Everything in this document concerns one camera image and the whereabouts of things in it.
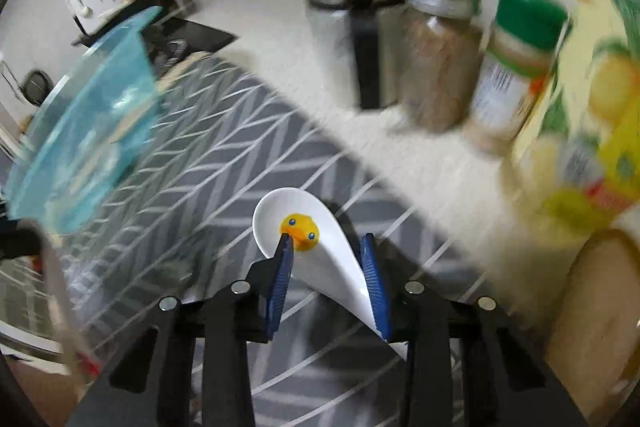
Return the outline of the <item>glass jar brown spice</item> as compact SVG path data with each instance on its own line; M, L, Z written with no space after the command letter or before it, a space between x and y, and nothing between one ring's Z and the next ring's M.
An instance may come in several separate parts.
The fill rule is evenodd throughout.
M442 133L460 124L477 84L482 0L407 0L399 102L411 124Z

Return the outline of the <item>red chopstick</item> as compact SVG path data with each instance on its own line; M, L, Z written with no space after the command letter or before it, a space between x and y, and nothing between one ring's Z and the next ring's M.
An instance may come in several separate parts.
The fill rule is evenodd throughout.
M95 381L101 374L101 365L84 351L75 352L77 367L86 381Z

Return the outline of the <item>green cap spice bottle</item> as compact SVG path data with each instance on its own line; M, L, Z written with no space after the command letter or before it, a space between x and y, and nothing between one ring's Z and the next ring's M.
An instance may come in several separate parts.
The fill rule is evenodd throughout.
M509 152L546 87L567 20L558 0L498 0L463 125L477 150Z

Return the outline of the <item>steel and black canister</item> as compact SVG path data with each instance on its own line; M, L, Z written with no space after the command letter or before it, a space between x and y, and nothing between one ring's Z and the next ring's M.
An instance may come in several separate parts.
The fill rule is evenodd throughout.
M306 0L306 14L326 89L358 112L398 101L404 67L406 0Z

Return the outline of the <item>yellow OMO detergent bottle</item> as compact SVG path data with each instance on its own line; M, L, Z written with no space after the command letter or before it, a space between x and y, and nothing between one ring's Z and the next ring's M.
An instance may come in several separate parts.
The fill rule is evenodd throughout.
M559 242L638 206L639 0L577 0L501 183L516 215Z

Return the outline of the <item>grey chevron table mat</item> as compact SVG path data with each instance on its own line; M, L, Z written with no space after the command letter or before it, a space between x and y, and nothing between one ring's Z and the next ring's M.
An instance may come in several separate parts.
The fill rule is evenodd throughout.
M447 237L253 74L215 55L183 66L134 170L79 231L58 240L77 324L105 363L167 294L200 300L259 259L258 202L299 187L404 255L409 277L464 298L477 276ZM300 282L272 343L248 348L262 426L393 426L405 365L390 346Z

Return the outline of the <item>black gas stove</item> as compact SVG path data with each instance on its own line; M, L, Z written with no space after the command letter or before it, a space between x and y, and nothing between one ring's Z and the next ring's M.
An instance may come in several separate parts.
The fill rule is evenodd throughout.
M179 17L149 24L141 35L157 77L165 75L192 53L216 53L238 38L228 31Z

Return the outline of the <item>white duck ceramic spoon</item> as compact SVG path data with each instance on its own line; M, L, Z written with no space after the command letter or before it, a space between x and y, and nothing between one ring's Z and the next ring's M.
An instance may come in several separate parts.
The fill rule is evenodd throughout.
M265 257L273 256L283 228L294 232L296 245L305 247L295 251L293 277L375 331L364 275L329 208L301 188L276 188L257 203L252 218L254 239Z

